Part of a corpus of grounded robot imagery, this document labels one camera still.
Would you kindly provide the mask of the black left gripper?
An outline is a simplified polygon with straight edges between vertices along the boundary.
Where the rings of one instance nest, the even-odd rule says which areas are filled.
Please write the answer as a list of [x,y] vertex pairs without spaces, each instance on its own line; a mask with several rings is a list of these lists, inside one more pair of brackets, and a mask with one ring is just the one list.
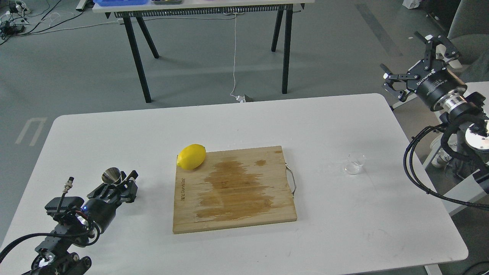
[[102,174],[102,182],[88,194],[88,201],[82,206],[82,212],[91,218],[103,234],[108,228],[117,208],[124,202],[132,203],[136,199],[138,186],[136,170],[128,175],[121,170],[106,170]]

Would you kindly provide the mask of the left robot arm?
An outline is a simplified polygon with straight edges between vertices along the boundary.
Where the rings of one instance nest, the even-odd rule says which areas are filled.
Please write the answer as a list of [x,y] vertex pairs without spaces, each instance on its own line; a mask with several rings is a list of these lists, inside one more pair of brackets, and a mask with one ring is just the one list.
[[101,176],[102,183],[88,194],[87,201],[68,196],[74,178],[66,181],[62,195],[45,205],[47,215],[56,226],[50,233],[32,233],[8,244],[1,252],[4,260],[14,247],[30,238],[43,237],[35,248],[37,256],[32,261],[28,275],[83,275],[92,266],[89,256],[80,257],[69,248],[94,245],[116,216],[117,208],[136,199],[138,186],[135,170],[126,174],[115,167],[108,168]]

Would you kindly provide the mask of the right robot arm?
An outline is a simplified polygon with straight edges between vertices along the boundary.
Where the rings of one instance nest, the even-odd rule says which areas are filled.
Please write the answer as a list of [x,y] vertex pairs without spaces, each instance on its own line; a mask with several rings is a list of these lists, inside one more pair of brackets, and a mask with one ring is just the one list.
[[467,85],[456,76],[448,64],[460,57],[459,50],[443,35],[423,36],[415,32],[425,45],[423,58],[404,74],[395,74],[386,65],[383,89],[401,102],[411,95],[417,96],[430,111],[442,111],[441,124],[427,126],[414,136],[405,150],[403,168],[415,186],[446,202],[461,207],[488,210],[487,204],[461,201],[445,197],[425,186],[413,168],[413,154],[417,144],[430,132],[441,132],[440,146],[454,160],[476,167],[470,178],[475,180],[483,193],[488,193],[488,165],[483,155],[488,154],[488,116],[484,113],[485,97],[473,92],[464,96]]

